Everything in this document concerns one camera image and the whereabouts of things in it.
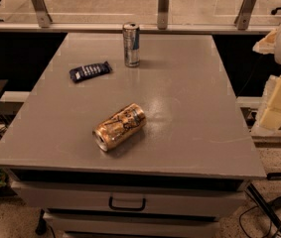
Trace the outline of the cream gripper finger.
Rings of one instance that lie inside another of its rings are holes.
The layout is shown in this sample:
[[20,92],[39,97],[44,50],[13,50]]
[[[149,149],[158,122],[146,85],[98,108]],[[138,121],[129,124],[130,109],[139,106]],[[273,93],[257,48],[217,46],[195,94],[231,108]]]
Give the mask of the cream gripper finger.
[[269,76],[258,115],[261,128],[275,131],[281,127],[281,75]]
[[273,54],[275,51],[275,40],[276,40],[277,30],[274,29],[269,32],[264,38],[256,42],[252,50],[256,53],[268,55]]

